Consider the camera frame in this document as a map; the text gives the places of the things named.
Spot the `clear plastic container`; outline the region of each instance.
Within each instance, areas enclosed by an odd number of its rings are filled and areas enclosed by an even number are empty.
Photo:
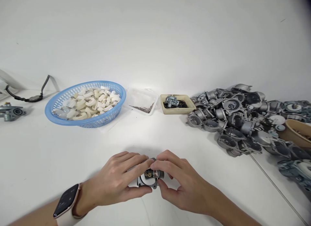
[[[158,99],[159,95],[153,91],[129,88],[126,93],[124,106],[150,116],[156,107]]]

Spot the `smartwatch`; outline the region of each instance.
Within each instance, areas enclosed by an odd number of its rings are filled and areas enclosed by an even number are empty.
[[[76,184],[62,194],[53,214],[58,226],[73,226],[85,216],[78,217],[72,214],[80,190],[81,184]]]

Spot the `wrist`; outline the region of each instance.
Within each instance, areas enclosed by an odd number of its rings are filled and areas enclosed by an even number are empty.
[[[90,196],[91,191],[89,180],[81,184],[77,201],[72,208],[72,214],[74,216],[84,216],[96,207],[96,204],[92,202],[92,197]]]

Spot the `right hand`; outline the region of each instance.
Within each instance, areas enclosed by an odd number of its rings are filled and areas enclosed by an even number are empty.
[[[186,159],[180,159],[169,150],[159,154],[150,168],[162,170],[179,182],[180,187],[175,190],[158,179],[162,198],[181,210],[213,215],[219,211],[220,202],[226,198],[220,190],[204,180]]]

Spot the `beige tray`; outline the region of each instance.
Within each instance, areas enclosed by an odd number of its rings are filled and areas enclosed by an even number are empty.
[[[189,96],[187,95],[173,95],[177,98],[177,100],[183,100],[186,102],[188,108],[173,108],[173,109],[167,109],[164,107],[164,102],[166,97],[168,97],[170,95],[160,95],[160,100],[161,100],[161,107],[163,110],[164,114],[189,114],[191,113],[193,110],[196,109],[196,107],[194,106],[194,104],[192,103],[192,101],[190,100]]]

